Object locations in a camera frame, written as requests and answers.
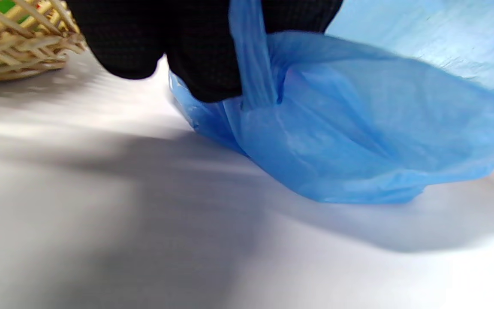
white table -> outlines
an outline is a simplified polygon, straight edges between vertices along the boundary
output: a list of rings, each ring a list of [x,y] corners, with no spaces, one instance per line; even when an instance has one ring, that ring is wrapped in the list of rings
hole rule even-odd
[[[0,309],[494,308],[494,176],[318,205],[192,133],[166,70],[0,84]]]

blue plastic bag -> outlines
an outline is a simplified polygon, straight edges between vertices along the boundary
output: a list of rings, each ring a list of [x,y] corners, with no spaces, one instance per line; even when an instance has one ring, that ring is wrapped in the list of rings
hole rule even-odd
[[[321,202],[403,203],[494,169],[494,91],[444,70],[315,33],[267,36],[259,0],[232,0],[244,95],[178,107],[198,133]]]

hand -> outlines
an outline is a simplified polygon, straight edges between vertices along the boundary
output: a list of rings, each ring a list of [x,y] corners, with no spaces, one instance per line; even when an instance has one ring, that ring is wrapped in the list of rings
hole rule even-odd
[[[323,33],[343,0],[262,0],[267,33]],[[108,72],[151,76],[170,69],[202,102],[241,95],[228,27],[229,0],[67,0],[92,52]]]

gloved hand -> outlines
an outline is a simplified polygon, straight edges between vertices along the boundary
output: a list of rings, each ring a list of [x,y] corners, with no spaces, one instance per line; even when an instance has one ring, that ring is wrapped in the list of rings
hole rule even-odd
[[[267,33],[323,33],[343,0],[262,0]],[[228,27],[229,0],[67,0],[92,52],[108,72],[151,76],[170,69],[202,102],[241,95]]]

wicker basket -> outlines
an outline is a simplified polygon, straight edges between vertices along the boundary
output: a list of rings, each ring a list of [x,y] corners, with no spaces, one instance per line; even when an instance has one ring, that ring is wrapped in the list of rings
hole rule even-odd
[[[0,81],[61,69],[66,51],[85,51],[84,38],[65,2],[3,1],[12,8],[0,12]]]

